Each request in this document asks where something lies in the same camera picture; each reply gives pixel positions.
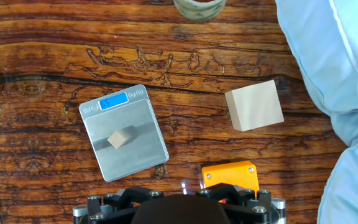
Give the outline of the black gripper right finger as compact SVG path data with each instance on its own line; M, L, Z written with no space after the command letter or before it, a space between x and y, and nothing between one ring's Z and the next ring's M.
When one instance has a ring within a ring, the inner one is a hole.
M196 192L217 203L230 223L286 224L286 201L274 198L270 191L254 191L238 185L216 184Z

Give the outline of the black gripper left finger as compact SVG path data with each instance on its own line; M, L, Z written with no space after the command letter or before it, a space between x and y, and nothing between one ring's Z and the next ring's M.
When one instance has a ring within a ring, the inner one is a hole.
M135 208L135 204L142 204L148 200L163 197L159 190L144 187L121 189L116 193L108 193L103 197L92 195L86 199L85 205L73 207L73 223L83 224L106 221L111 215L125 219Z

